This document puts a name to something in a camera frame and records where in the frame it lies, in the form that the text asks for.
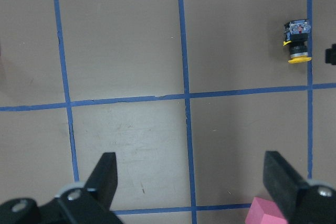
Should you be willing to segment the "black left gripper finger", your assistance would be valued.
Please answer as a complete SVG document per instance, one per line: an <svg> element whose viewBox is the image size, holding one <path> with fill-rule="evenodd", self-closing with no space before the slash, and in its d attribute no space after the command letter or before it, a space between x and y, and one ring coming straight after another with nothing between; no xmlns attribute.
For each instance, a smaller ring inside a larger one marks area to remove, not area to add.
<svg viewBox="0 0 336 224"><path fill-rule="evenodd" d="M105 209L110 210L118 185L115 152L103 153L87 179L84 189Z"/></svg>
<svg viewBox="0 0 336 224"><path fill-rule="evenodd" d="M286 219L294 219L309 189L307 181L277 151L264 155L264 186Z"/></svg>
<svg viewBox="0 0 336 224"><path fill-rule="evenodd" d="M336 44L332 44L331 48L325 50L325 63L336 65Z"/></svg>

